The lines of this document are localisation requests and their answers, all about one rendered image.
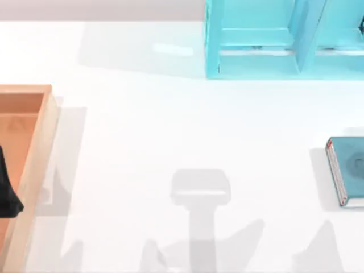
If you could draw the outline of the salmon-coloured shallow box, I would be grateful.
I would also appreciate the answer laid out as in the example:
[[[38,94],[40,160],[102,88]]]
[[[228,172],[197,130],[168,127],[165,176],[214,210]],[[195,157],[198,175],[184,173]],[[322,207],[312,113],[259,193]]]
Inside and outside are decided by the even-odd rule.
[[[0,146],[11,185],[24,205],[0,220],[0,273],[22,273],[59,119],[51,85],[0,84]]]

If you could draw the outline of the teal book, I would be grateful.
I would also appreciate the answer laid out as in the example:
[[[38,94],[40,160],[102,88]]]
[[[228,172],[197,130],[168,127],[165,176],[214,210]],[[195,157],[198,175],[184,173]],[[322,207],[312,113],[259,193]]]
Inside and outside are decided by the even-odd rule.
[[[325,152],[339,206],[364,209],[364,136],[332,136]]]

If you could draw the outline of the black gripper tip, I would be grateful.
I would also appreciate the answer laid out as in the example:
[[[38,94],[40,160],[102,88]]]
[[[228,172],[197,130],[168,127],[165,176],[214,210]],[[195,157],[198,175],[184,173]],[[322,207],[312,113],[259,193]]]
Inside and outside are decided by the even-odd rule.
[[[3,148],[0,146],[0,218],[16,218],[23,209],[24,205],[10,183]]]

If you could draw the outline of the light blue rack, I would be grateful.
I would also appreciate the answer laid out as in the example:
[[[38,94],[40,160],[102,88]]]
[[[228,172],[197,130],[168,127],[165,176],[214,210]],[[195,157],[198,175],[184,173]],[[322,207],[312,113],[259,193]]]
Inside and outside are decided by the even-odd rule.
[[[213,79],[364,80],[364,0],[205,0]]]

